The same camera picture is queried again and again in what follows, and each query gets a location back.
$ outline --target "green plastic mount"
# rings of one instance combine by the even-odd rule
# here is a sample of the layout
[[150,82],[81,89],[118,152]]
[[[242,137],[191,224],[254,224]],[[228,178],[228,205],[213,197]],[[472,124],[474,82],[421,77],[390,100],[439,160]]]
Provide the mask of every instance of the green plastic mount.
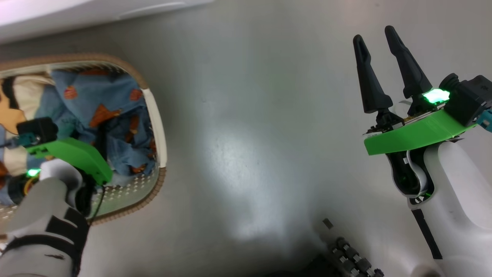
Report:
[[475,125],[464,127],[441,109],[396,130],[367,138],[364,145],[370,156],[413,150],[454,138]]
[[56,140],[28,147],[26,150],[36,158],[48,155],[59,158],[91,175],[98,185],[108,183],[113,177],[113,171],[99,151],[92,145],[74,138]]

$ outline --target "perforated basket wall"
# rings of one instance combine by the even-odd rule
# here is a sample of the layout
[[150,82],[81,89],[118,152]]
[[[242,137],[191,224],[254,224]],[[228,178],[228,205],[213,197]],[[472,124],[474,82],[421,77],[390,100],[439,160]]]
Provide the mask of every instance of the perforated basket wall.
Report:
[[[83,70],[102,68],[127,72],[139,84],[144,94],[157,149],[156,166],[150,175],[137,175],[127,184],[106,188],[101,208],[93,225],[101,224],[145,207],[157,195],[166,175],[167,151],[162,121],[154,96],[143,77],[130,64],[104,54],[68,54],[32,58],[0,64],[0,78],[25,74],[46,73],[56,69]],[[101,192],[92,200],[93,211],[101,198]],[[4,233],[7,222],[15,214],[16,206],[0,205],[0,234]]]

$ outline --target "clothes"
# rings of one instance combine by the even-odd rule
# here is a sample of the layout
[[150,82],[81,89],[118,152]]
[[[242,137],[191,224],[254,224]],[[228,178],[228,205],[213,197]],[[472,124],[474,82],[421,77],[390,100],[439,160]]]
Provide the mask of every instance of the clothes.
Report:
[[[92,145],[97,128],[105,122],[107,159],[116,173],[148,174],[155,165],[155,143],[145,100],[128,74],[98,69],[79,73],[55,70],[51,77],[28,75],[0,80],[0,144],[16,135],[17,129],[12,126],[46,116],[58,126],[58,139],[73,137]],[[45,160],[28,155],[22,147],[0,147],[5,174],[23,174]]]

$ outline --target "blue connector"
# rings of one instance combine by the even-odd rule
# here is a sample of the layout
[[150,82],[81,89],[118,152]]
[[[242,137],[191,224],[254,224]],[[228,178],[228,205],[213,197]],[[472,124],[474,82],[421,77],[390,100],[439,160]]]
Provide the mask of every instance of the blue connector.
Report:
[[492,111],[490,109],[484,110],[478,117],[477,124],[492,133]]

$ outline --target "laundry basket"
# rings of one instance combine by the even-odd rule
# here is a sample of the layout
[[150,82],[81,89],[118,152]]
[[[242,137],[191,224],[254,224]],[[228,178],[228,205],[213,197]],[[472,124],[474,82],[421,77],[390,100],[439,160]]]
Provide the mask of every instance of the laundry basket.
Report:
[[[101,68],[130,74],[143,92],[152,124],[156,146],[155,168],[149,175],[136,175],[127,184],[107,187],[99,213],[93,225],[104,223],[145,207],[157,195],[166,175],[167,150],[164,128],[159,110],[149,86],[130,64],[105,54],[67,54],[32,58],[0,64],[0,78],[46,73],[52,70],[84,70]],[[99,192],[92,200],[92,210],[96,210],[101,200]],[[4,234],[7,222],[15,214],[16,206],[0,205],[0,234]]]

